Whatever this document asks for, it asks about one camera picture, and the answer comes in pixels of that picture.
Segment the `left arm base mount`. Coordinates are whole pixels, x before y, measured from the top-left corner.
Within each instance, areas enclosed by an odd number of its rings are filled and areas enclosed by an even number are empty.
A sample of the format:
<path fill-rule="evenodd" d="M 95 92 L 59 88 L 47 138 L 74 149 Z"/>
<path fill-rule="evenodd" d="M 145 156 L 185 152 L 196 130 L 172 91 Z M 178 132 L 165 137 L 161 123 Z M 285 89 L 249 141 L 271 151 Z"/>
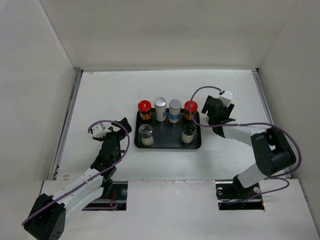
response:
<path fill-rule="evenodd" d="M 102 196 L 93 200 L 83 211 L 126 211 L 128 186 L 127 181 L 110 181 Z"/>

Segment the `clear-grinder-top salt bottle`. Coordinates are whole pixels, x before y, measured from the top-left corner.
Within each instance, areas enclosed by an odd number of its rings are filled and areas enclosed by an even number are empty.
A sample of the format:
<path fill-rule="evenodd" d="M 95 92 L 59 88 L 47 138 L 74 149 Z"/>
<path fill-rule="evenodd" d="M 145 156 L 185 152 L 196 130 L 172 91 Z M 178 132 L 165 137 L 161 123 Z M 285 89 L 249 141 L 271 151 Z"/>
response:
<path fill-rule="evenodd" d="M 150 147 L 154 143 L 153 128 L 149 124 L 143 124 L 139 127 L 139 135 L 144 146 Z"/>

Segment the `silver-lid white shaker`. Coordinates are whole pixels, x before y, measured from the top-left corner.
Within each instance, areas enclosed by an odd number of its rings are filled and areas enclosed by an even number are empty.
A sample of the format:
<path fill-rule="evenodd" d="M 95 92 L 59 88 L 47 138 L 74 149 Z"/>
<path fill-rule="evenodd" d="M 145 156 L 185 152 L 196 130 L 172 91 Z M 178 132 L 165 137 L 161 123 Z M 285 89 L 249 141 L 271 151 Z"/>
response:
<path fill-rule="evenodd" d="M 155 116 L 156 120 L 163 122 L 167 116 L 167 101 L 164 97 L 157 97 L 154 100 Z"/>

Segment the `black-cap pepper bottle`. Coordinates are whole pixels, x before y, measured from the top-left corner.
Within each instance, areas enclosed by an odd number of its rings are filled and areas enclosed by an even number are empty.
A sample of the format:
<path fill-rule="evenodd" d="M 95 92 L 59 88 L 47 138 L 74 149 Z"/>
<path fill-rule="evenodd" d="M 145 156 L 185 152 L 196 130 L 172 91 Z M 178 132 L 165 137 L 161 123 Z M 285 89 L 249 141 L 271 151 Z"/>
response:
<path fill-rule="evenodd" d="M 195 125 L 189 122 L 183 126 L 181 140 L 185 144 L 190 144 L 194 139 L 195 133 L 196 133 Z"/>

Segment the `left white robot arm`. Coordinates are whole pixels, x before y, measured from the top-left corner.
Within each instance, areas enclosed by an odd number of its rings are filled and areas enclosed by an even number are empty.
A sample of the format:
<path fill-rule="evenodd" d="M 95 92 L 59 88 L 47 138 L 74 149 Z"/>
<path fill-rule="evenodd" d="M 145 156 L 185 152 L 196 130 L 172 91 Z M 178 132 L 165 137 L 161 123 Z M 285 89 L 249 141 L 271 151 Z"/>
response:
<path fill-rule="evenodd" d="M 35 239 L 58 240 L 72 216 L 93 200 L 105 200 L 112 195 L 111 177 L 128 152 L 121 149 L 120 142 L 130 138 L 132 128 L 125 117 L 109 121 L 109 128 L 105 128 L 104 123 L 105 120 L 100 120 L 88 128 L 92 138 L 102 143 L 90 167 L 67 187 L 51 195 L 42 193 L 35 200 L 29 216 L 21 224 Z"/>

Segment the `silver-lid shaker blue label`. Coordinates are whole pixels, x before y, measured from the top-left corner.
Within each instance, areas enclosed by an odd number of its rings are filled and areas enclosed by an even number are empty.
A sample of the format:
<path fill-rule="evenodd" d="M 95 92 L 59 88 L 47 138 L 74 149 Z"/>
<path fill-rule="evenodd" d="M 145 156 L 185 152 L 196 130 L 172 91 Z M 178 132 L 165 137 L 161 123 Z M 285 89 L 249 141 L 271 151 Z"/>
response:
<path fill-rule="evenodd" d="M 169 102 L 169 122 L 172 124 L 176 124 L 180 119 L 181 112 L 181 101 L 178 99 L 172 99 Z"/>

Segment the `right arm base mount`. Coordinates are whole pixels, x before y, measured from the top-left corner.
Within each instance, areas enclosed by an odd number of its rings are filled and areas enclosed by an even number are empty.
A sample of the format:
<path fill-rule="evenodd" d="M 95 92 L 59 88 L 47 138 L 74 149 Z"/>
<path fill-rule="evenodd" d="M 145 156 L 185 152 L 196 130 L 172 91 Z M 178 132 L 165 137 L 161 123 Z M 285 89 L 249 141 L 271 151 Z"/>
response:
<path fill-rule="evenodd" d="M 216 197 L 220 211 L 264 210 L 260 184 L 244 188 L 234 177 L 232 180 L 215 182 Z"/>

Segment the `red-lid brown jar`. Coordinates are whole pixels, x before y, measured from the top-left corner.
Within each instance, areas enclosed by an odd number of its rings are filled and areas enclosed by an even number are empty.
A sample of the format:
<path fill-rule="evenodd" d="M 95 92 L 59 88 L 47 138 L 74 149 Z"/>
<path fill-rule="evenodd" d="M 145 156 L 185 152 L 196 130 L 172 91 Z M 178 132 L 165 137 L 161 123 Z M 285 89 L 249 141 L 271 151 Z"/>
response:
<path fill-rule="evenodd" d="M 141 100 L 138 105 L 138 112 L 143 123 L 150 123 L 152 121 L 152 104 L 148 100 Z"/>
<path fill-rule="evenodd" d="M 185 121 L 192 121 L 198 111 L 198 104 L 193 100 L 188 100 L 184 104 L 183 118 Z"/>

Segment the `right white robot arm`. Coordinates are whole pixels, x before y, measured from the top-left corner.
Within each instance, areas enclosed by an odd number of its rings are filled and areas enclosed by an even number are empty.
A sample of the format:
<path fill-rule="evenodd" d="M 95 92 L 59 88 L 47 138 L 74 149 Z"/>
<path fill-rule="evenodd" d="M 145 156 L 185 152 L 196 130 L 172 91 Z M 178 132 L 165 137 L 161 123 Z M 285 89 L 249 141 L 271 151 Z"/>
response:
<path fill-rule="evenodd" d="M 252 147 L 255 163 L 223 189 L 226 194 L 243 198 L 255 184 L 295 164 L 296 156 L 280 129 L 236 124 L 236 120 L 230 118 L 233 107 L 229 100 L 209 95 L 201 112 L 207 115 L 208 124 L 216 135 Z"/>

